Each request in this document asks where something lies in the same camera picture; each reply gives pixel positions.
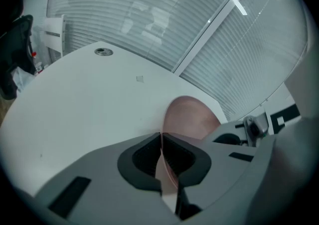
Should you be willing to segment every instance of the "white table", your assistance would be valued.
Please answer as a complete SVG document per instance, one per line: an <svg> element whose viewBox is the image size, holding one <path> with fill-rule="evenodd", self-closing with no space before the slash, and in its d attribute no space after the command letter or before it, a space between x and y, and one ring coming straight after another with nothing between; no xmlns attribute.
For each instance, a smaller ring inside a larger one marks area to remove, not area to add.
<svg viewBox="0 0 319 225"><path fill-rule="evenodd" d="M114 54L96 55L101 47ZM91 44L48 67L14 101L0 128L1 163L11 182L34 196L84 154L159 132L181 95L227 122L216 100L173 73L108 43Z"/></svg>

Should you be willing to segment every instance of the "wooden floor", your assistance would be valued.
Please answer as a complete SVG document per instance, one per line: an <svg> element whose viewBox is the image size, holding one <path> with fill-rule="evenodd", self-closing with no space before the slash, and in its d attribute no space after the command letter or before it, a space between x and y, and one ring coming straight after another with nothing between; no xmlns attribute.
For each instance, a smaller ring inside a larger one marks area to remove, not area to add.
<svg viewBox="0 0 319 225"><path fill-rule="evenodd" d="M11 104L13 103L14 100L4 100L1 96L0 96L0 126L2 124L2 121L8 111L8 109L10 108Z"/></svg>

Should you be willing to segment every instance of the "chair backrest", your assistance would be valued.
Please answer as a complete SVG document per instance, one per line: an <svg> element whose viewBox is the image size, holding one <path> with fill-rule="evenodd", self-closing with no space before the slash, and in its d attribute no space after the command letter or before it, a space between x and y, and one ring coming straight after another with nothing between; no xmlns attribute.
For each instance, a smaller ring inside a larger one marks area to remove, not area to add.
<svg viewBox="0 0 319 225"><path fill-rule="evenodd" d="M47 17L44 20L45 46L64 54L65 15L61 17Z"/></svg>
<svg viewBox="0 0 319 225"><path fill-rule="evenodd" d="M35 72L28 49L32 22L31 15L22 16L0 37L0 94L6 100L16 97L16 85L11 76L15 68L31 74Z"/></svg>

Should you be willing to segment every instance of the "white chair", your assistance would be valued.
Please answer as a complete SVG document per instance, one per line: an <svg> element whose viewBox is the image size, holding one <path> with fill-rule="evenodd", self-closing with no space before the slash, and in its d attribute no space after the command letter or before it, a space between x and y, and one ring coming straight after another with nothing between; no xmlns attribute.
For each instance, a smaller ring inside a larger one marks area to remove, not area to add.
<svg viewBox="0 0 319 225"><path fill-rule="evenodd" d="M44 44L64 55L65 15L44 20Z"/></svg>

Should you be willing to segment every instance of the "plastic bottle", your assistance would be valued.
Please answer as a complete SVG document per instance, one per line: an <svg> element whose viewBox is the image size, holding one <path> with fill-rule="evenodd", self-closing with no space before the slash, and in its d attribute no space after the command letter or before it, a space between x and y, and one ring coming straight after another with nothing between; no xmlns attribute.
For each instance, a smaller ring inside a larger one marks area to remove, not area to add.
<svg viewBox="0 0 319 225"><path fill-rule="evenodd" d="M33 58L35 70L37 71L37 73L40 73L41 71L43 71L41 58L36 55L36 52L32 52L31 56Z"/></svg>

